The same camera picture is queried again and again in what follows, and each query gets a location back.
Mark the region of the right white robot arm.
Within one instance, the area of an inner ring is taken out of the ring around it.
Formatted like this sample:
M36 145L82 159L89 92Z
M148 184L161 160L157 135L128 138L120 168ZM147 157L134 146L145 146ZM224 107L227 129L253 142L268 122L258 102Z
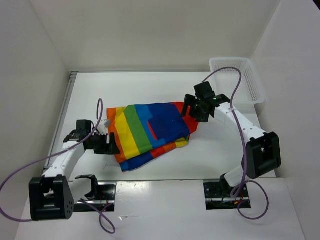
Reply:
M181 115L206 123L213 117L238 134L243 148L240 166L220 177L219 191L230 197L237 186L254 180L281 166L280 140L275 132L262 130L232 104L224 94L215 94L209 82L194 86L195 95L186 94Z

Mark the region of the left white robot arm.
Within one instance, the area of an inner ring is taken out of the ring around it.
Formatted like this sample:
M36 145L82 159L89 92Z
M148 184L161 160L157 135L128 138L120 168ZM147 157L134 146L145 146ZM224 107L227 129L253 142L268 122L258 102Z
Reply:
M80 200L94 200L100 194L94 174L71 175L88 150L96 155L120 153L114 133L107 133L110 120L103 120L96 127L89 120L77 120L76 129L63 140L62 154L40 176L30 180L29 204L32 221L67 220Z

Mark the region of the rainbow striped shorts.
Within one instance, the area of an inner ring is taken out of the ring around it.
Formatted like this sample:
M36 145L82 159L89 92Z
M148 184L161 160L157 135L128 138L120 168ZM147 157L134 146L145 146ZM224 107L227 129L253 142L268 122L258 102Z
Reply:
M183 102L133 104L106 110L120 153L115 155L122 172L141 168L156 158L186 146L198 122L182 117Z

